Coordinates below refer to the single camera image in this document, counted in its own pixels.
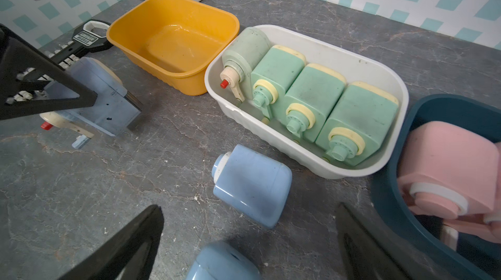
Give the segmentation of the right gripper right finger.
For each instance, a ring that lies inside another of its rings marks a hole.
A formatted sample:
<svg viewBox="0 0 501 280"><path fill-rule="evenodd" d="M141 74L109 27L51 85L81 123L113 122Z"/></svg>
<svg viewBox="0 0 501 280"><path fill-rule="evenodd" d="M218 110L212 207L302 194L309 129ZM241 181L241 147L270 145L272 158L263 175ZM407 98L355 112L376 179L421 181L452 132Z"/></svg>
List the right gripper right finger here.
<svg viewBox="0 0 501 280"><path fill-rule="evenodd" d="M359 212L341 203L336 228L348 279L438 279Z"/></svg>

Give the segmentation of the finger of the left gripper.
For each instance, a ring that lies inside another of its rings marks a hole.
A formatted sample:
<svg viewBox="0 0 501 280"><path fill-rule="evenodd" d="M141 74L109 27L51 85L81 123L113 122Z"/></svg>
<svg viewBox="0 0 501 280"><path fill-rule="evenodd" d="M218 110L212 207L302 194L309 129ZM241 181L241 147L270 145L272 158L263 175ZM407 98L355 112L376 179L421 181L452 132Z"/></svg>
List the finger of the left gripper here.
<svg viewBox="0 0 501 280"><path fill-rule="evenodd" d="M21 91L43 91L49 81L25 75L29 68L47 75L61 84L75 98L37 99L16 101L14 96ZM62 111L95 104L98 94L72 78L58 64L52 62L34 46L27 43L5 25L1 25L1 120Z"/></svg>

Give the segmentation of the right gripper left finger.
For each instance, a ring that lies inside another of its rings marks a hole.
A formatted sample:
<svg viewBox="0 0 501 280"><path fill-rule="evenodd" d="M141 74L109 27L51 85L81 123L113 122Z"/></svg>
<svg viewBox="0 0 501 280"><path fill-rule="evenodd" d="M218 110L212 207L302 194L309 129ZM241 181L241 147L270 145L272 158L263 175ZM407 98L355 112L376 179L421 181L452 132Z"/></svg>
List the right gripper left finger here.
<svg viewBox="0 0 501 280"><path fill-rule="evenodd" d="M149 279L164 228L152 204L61 279Z"/></svg>

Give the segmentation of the blue sharpener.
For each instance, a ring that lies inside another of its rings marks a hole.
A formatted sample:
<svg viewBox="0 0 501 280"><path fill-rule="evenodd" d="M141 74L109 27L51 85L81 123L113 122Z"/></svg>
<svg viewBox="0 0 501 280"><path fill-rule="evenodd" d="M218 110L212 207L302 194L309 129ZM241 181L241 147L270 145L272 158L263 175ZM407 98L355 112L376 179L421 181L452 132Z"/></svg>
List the blue sharpener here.
<svg viewBox="0 0 501 280"><path fill-rule="evenodd" d="M203 247L186 279L262 279L258 268L239 251L223 241Z"/></svg>
<svg viewBox="0 0 501 280"><path fill-rule="evenodd" d="M217 158L211 175L216 197L267 229L276 226L292 185L289 167L239 144Z"/></svg>
<svg viewBox="0 0 501 280"><path fill-rule="evenodd" d="M115 137L142 111L142 104L123 85L121 79L107 66L94 58L83 57L68 70L69 75L97 94L93 105L73 107L62 111L41 113L42 128L66 128L80 135L72 147L81 149L94 134L75 124L77 120Z"/></svg>

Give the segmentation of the teal storage box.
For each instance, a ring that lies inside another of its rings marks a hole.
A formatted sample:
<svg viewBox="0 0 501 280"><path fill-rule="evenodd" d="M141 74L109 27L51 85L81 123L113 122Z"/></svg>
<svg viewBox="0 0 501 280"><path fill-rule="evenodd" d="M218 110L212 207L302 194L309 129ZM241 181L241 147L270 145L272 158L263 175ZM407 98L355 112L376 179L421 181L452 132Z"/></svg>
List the teal storage box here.
<svg viewBox="0 0 501 280"><path fill-rule="evenodd" d="M408 134L432 121L442 121L500 140L500 109L453 94L418 100L407 113L387 165L373 178L371 200L385 224L457 279L499 279L500 246L461 233L454 251L438 239L438 219L419 220L397 187L397 166Z"/></svg>

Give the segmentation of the pink sharpener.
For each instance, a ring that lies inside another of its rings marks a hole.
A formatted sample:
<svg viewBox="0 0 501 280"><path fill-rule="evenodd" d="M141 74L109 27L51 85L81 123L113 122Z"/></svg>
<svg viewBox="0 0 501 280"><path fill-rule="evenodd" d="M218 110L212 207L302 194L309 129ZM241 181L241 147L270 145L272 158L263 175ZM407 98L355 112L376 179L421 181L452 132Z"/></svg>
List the pink sharpener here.
<svg viewBox="0 0 501 280"><path fill-rule="evenodd" d="M491 156L471 158L461 150L437 152L431 176L439 190L433 213L461 233L500 243L500 167Z"/></svg>
<svg viewBox="0 0 501 280"><path fill-rule="evenodd" d="M445 220L494 210L499 151L476 133L447 122L411 131L398 163L397 185L416 215Z"/></svg>

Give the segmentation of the green sharpener bottom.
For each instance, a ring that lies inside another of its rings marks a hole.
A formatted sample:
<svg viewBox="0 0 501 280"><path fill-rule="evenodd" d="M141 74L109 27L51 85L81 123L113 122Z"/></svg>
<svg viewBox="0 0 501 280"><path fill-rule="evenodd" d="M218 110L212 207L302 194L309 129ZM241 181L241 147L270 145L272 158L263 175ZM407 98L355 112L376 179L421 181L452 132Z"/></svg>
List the green sharpener bottom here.
<svg viewBox="0 0 501 280"><path fill-rule="evenodd" d="M272 108L274 118L297 139L314 143L346 85L339 72L310 63Z"/></svg>

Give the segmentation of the yellow storage box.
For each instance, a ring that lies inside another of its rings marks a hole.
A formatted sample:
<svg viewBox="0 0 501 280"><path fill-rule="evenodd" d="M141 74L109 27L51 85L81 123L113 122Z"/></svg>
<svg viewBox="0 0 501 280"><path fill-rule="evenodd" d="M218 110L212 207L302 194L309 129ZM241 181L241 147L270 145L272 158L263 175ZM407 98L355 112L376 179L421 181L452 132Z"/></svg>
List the yellow storage box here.
<svg viewBox="0 0 501 280"><path fill-rule="evenodd" d="M239 31L235 15L197 1L146 0L114 21L106 37L149 74L199 96L207 92L207 67Z"/></svg>

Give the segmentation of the white storage box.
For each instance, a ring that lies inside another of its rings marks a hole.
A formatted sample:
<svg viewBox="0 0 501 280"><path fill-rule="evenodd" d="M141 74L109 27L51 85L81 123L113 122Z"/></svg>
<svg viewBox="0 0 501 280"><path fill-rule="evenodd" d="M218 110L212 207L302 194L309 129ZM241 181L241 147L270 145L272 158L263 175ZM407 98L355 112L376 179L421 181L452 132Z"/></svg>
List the white storage box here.
<svg viewBox="0 0 501 280"><path fill-rule="evenodd" d="M350 167L344 163L330 164L322 159L322 150L317 145L296 143L292 134L278 121L263 123L262 113L251 101L247 100L241 104L230 90L221 88L223 60L218 54L207 67L205 85L223 113L322 178L337 180L345 177L364 177L381 170L390 160L407 112L409 94L403 80L391 68L375 60L299 32L276 25L260 25L258 29L267 35L272 44L291 47L304 54L307 62L319 63L338 71L350 84L364 82L388 92L399 101L395 120L381 147L359 165Z"/></svg>

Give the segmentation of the pale green sharpener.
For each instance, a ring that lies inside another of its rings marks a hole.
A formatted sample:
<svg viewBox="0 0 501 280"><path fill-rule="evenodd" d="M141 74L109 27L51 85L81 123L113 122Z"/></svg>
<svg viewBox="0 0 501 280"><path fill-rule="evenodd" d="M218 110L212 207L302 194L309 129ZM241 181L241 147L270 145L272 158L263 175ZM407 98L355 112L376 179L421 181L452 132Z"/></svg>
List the pale green sharpener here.
<svg viewBox="0 0 501 280"><path fill-rule="evenodd" d="M234 97L244 102L252 96L251 73L271 49L264 32L248 27L223 51L220 87L229 88Z"/></svg>

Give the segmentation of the pink sharpener bottom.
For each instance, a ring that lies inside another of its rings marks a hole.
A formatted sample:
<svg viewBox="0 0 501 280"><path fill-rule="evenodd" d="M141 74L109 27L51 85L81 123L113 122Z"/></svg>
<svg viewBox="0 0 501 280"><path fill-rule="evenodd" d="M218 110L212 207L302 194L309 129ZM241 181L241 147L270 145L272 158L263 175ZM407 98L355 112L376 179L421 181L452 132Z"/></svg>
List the pink sharpener bottom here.
<svg viewBox="0 0 501 280"><path fill-rule="evenodd" d="M471 158L461 150L437 152L431 176L439 190L433 213L461 233L500 243L500 167L491 156Z"/></svg>

